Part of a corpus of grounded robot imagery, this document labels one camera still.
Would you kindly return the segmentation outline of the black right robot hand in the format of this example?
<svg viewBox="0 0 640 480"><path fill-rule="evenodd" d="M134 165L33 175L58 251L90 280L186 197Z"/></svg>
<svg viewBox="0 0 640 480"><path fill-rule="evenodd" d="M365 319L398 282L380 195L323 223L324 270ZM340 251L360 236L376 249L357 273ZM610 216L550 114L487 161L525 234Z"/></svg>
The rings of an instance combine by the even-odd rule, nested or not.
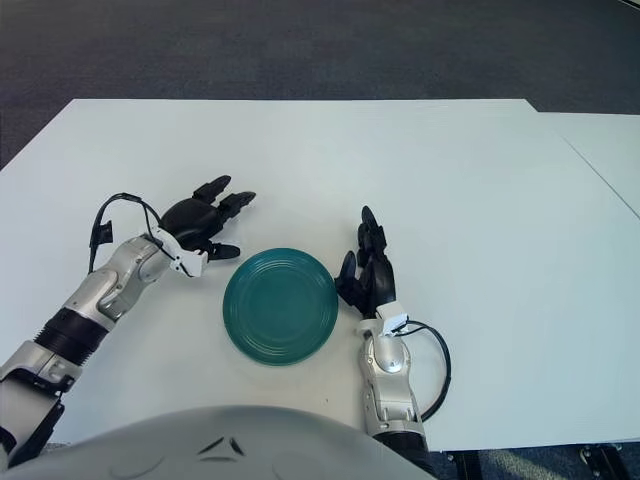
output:
<svg viewBox="0 0 640 480"><path fill-rule="evenodd" d="M368 206L361 211L357 241L357 252L345 254L334 284L347 305L355 307L363 319L371 319L379 306L396 300L396 287L393 267L385 253L384 229Z"/></svg>

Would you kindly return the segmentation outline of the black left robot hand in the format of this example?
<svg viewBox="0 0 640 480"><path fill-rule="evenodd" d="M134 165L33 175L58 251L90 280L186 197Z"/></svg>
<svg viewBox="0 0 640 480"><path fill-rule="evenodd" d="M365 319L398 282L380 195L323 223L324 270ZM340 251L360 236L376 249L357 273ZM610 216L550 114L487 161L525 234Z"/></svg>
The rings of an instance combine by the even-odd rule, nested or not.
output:
<svg viewBox="0 0 640 480"><path fill-rule="evenodd" d="M206 252L209 262L239 257L239 247L212 241L225 223L256 197L252 191L231 193L216 203L216 198L230 181L229 175L223 175L196 189L191 197L179 201L164 213L160 228L171 234L183 250Z"/></svg>

